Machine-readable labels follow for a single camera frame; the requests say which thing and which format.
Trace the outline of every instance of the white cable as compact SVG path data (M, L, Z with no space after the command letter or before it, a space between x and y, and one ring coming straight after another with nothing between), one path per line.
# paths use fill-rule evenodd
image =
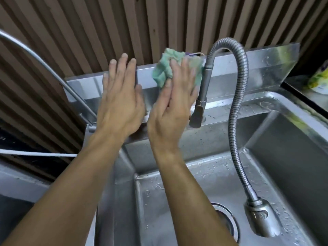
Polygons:
M77 154L71 153L40 153L40 152L26 152L26 151L16 151L0 149L0 154L14 154L14 155L30 155L30 156L53 156L53 157L76 157Z

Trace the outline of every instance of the flexible faucet hose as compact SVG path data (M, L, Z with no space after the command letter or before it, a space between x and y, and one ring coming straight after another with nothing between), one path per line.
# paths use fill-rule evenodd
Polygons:
M228 120L228 136L229 136L229 146L232 161L234 163L235 169L237 171L238 177L244 186L246 195L249 200L256 201L258 197L248 181L245 174L244 168L240 161L237 139L236 139L236 127L237 118L240 110L241 102L243 100L247 82L248 82L248 59L244 51L243 46L232 38L223 38L214 43L210 53L207 56L207 61L205 63L205 69L211 69L214 66L215 55L220 49L230 50L236 58L238 74L237 74L237 85L235 96L232 101L229 120Z

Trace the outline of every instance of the metal backsplash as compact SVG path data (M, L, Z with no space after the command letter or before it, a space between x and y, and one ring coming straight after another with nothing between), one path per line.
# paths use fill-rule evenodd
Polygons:
M247 51L249 62L249 81L247 91L280 85L296 64L299 55L299 43L283 46L265 47ZM159 88L152 79L155 64L138 66L137 81L142 85L146 110L150 111L155 103ZM97 112L103 92L102 75L104 72L67 78L67 83L83 98L94 112ZM221 53L214 60L214 69L207 98L232 95L235 92L237 65L232 53ZM83 113L90 121L95 120L88 112L66 92L69 102L78 113Z

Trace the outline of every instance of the hand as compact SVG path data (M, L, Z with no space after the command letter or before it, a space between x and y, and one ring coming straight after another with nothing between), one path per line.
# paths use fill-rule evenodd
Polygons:
M195 70L184 58L181 66L172 59L173 79L167 79L147 123L153 152L176 150L190 117L190 108L198 95L194 88Z
M95 132L99 136L113 135L121 143L137 131L145 116L142 87L134 87L136 60L131 59L126 66L127 60L128 55L123 53L116 68L116 60L112 59L109 75L104 73Z

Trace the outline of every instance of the forearm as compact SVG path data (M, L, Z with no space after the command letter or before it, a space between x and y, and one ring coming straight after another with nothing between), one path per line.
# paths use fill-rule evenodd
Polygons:
M120 149L115 138L92 139L3 246L84 245L106 178Z
M180 151L155 153L179 246L237 245L188 170Z

